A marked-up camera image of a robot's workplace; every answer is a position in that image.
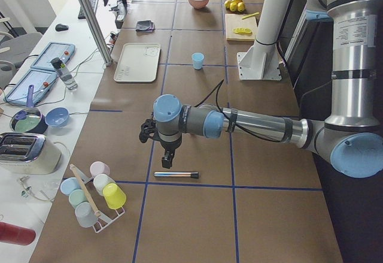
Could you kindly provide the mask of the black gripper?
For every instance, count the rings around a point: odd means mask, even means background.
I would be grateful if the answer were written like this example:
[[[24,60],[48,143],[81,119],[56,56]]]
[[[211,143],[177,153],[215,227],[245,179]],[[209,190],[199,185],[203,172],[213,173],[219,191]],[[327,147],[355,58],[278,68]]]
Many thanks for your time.
[[[172,135],[166,135],[159,132],[158,135],[162,147],[166,150],[164,156],[162,157],[162,167],[171,168],[174,158],[174,151],[179,148],[182,143],[182,134],[177,132]]]

